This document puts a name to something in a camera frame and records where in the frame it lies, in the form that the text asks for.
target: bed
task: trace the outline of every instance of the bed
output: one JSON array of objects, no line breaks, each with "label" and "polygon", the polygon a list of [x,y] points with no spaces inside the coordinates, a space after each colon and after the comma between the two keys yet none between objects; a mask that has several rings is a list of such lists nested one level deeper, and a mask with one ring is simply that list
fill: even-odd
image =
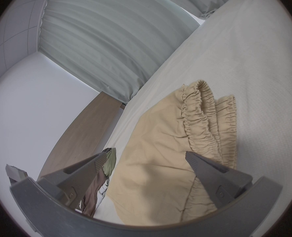
[{"label": "bed", "polygon": [[[208,82],[215,98],[236,97],[238,170],[283,185],[253,234],[261,236],[292,200],[292,18],[278,0],[230,0],[184,41],[125,107],[105,145],[116,148],[116,164],[140,116],[198,79]],[[77,162],[72,155],[73,162],[59,168]],[[52,165],[46,173],[53,171]],[[123,224],[107,192],[94,218]]]}]

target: green cloth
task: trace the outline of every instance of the green cloth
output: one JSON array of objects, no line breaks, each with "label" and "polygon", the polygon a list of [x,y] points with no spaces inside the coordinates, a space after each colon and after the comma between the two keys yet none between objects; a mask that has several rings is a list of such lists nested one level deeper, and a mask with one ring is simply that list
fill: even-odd
[{"label": "green cloth", "polygon": [[103,165],[103,171],[106,176],[111,176],[116,163],[116,149],[112,148],[106,153],[106,163]]}]

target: mattress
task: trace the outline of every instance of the mattress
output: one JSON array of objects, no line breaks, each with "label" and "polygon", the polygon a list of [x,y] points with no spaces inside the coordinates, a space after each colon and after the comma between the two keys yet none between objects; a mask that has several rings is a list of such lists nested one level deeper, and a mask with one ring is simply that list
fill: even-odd
[{"label": "mattress", "polygon": [[[208,18],[127,104],[105,146],[117,163],[139,117],[198,79],[216,99],[236,97],[238,170],[283,185],[261,236],[292,200],[292,18],[280,2],[230,0]],[[94,218],[122,224],[107,192]]]}]

